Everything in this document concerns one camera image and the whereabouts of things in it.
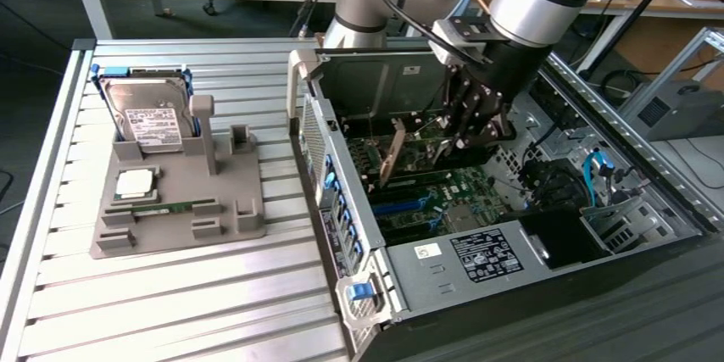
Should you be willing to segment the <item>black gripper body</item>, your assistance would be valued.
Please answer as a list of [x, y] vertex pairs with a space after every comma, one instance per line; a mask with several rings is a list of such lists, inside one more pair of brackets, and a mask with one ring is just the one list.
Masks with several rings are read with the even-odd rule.
[[483, 55], [492, 63], [485, 64], [481, 83], [503, 97], [516, 97], [533, 83], [551, 51], [551, 45], [528, 47], [515, 41], [489, 42]]

